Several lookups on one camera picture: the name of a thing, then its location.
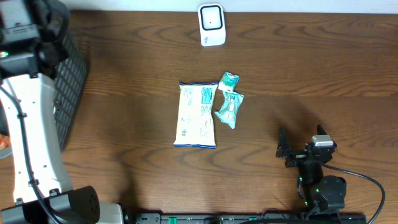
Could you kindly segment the orange tissue pack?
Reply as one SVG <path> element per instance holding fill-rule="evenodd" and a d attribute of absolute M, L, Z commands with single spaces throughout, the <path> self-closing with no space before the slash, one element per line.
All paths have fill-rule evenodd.
<path fill-rule="evenodd" d="M 0 150 L 8 148 L 10 145 L 11 145 L 10 137 L 0 134 Z"/>

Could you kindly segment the green soft wipes pack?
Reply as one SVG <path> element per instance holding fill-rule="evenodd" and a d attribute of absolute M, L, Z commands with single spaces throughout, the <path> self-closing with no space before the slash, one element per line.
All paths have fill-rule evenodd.
<path fill-rule="evenodd" d="M 238 109 L 244 100 L 244 95 L 236 92 L 223 92 L 224 103 L 222 104 L 219 111 L 215 112 L 215 115 L 220 119 L 222 123 L 228 124 L 231 129 L 236 127 L 236 118 Z"/>

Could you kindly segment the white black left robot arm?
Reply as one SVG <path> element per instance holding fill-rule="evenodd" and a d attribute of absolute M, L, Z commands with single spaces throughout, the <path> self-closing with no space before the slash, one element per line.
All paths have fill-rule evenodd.
<path fill-rule="evenodd" d="M 4 223 L 127 223 L 122 206 L 75 189 L 63 162 L 88 68 L 60 1 L 1 2 L 1 122 L 14 161 Z"/>

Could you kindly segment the grey plastic mesh basket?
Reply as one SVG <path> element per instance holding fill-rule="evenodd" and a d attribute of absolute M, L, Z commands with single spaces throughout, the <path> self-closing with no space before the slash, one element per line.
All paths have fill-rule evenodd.
<path fill-rule="evenodd" d="M 55 82 L 53 113 L 64 149 L 88 76 L 61 1 L 1 1 L 1 80 L 39 73 Z"/>

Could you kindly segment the teal white Kleenex tissue pack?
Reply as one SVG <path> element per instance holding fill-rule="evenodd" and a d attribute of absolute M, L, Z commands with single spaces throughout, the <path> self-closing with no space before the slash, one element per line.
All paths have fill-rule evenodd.
<path fill-rule="evenodd" d="M 230 72 L 224 72 L 224 75 L 222 76 L 218 84 L 218 89 L 221 91 L 232 93 L 238 81 L 239 81 L 238 75 L 232 74 Z"/>

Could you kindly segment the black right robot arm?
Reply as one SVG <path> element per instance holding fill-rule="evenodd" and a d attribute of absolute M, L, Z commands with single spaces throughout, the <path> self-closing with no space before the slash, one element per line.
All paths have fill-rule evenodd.
<path fill-rule="evenodd" d="M 298 187 L 301 198 L 306 203 L 306 210 L 300 217 L 338 213 L 345 207 L 347 183 L 344 178 L 335 175 L 324 175 L 322 167 L 332 160 L 337 144 L 317 126 L 317 134 L 304 149 L 292 149 L 285 131 L 279 132 L 276 157 L 285 159 L 286 168 L 298 169 Z"/>

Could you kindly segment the cream wipes pack blue edges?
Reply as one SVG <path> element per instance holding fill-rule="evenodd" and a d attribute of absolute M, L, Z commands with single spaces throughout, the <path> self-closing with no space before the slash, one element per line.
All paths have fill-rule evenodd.
<path fill-rule="evenodd" d="M 214 149 L 212 106 L 218 82 L 179 83 L 180 98 L 175 147 Z"/>

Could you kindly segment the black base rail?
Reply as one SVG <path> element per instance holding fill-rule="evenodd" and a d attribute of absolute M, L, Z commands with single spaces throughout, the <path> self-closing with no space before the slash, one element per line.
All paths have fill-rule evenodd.
<path fill-rule="evenodd" d="M 125 215 L 123 223 L 127 224 L 266 224 L 266 223 L 337 223 L 366 224 L 364 215 L 312 215 L 303 219 L 300 215 L 288 213 L 265 213 L 250 215 L 176 215 L 159 213 L 138 213 Z"/>

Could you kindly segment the white barcode scanner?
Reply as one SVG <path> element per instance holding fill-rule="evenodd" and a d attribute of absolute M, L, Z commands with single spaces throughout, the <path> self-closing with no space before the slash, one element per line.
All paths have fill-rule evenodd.
<path fill-rule="evenodd" d="M 198 20 L 202 46 L 212 47 L 226 42 L 224 10 L 220 4 L 201 5 L 198 8 Z"/>

